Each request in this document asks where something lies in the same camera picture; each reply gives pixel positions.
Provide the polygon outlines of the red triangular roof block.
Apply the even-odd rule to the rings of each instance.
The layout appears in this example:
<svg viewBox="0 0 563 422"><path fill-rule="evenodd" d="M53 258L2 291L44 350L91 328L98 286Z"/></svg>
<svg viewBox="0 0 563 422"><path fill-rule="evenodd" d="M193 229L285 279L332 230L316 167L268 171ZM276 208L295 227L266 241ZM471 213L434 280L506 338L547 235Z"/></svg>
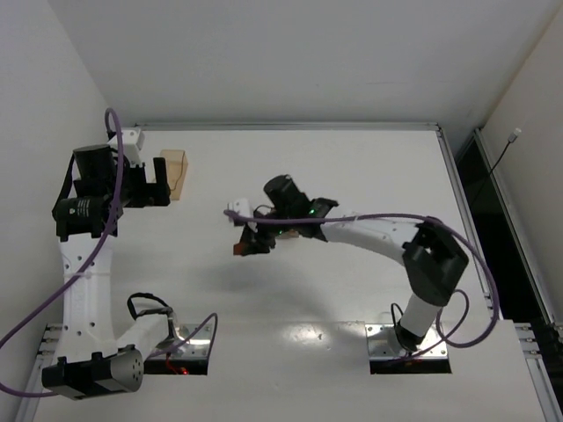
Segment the red triangular roof block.
<svg viewBox="0 0 563 422"><path fill-rule="evenodd" d="M250 245L243 240L233 245L233 255L234 256L246 256L249 254Z"/></svg>

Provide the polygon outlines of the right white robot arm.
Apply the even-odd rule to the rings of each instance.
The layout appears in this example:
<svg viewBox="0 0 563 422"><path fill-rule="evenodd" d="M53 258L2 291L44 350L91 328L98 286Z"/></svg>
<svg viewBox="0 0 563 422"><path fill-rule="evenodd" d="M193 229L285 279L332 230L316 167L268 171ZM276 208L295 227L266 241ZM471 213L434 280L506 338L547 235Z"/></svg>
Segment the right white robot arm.
<svg viewBox="0 0 563 422"><path fill-rule="evenodd" d="M406 217L344 215L336 200L308 198L289 175L270 179L264 192L271 202L265 214L247 199L234 200L227 207L232 223L243 229L233 253L268 254L277 237L294 231L301 237L347 244L392 259L405 268L412 290L394 324L395 336L404 350L415 352L449 303L469 262L448 230L431 221L411 223Z"/></svg>

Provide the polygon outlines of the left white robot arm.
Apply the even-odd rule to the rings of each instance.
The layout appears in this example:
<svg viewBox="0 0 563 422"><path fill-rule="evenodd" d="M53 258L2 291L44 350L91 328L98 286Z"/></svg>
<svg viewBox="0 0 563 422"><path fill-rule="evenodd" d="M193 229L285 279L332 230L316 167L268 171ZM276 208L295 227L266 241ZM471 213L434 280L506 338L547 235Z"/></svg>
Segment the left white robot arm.
<svg viewBox="0 0 563 422"><path fill-rule="evenodd" d="M172 308L133 315L133 325L116 337L111 316L111 265L117 220L113 191L121 186L120 205L167 206L166 184L149 184L142 166L133 167L108 144L75 149L72 163L77 179L55 204L54 218L62 254L64 285L62 333L54 362L41 372L41 384L72 400L136 392L143 381L144 362L162 342L173 338Z"/></svg>

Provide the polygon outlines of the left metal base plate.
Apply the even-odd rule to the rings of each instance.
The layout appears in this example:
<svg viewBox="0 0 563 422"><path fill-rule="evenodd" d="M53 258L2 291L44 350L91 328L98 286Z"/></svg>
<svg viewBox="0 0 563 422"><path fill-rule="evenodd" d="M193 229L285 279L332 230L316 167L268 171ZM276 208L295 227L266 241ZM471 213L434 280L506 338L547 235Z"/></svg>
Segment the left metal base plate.
<svg viewBox="0 0 563 422"><path fill-rule="evenodd" d="M213 323L207 323L200 329L197 324L180 324L174 328L170 338L156 346L149 358L163 360L168 353L174 359L205 358L208 355L214 332Z"/></svg>

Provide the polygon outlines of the metal base plate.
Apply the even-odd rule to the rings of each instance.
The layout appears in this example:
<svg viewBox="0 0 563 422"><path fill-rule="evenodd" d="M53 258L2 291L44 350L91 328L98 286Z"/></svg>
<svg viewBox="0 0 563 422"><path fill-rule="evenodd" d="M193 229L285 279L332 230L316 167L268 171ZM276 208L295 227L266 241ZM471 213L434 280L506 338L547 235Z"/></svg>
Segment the metal base plate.
<svg viewBox="0 0 563 422"><path fill-rule="evenodd" d="M415 353L404 349L395 336L392 324L365 324L368 355L371 361L447 360L448 349L432 325Z"/></svg>
<svg viewBox="0 0 563 422"><path fill-rule="evenodd" d="M213 323L207 323L200 329L197 324L180 324L174 328L170 338L156 346L149 358L163 360L168 353L174 359L205 358L208 355L214 332Z"/></svg>

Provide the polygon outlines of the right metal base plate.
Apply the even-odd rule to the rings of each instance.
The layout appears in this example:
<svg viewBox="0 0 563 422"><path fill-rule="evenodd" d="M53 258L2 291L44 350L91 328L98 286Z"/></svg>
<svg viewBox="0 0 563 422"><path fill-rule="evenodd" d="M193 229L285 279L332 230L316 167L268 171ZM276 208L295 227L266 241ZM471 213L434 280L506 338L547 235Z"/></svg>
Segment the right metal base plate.
<svg viewBox="0 0 563 422"><path fill-rule="evenodd" d="M368 355L371 361L447 360L448 349L432 325L415 353L404 349L395 336L392 324L365 324Z"/></svg>

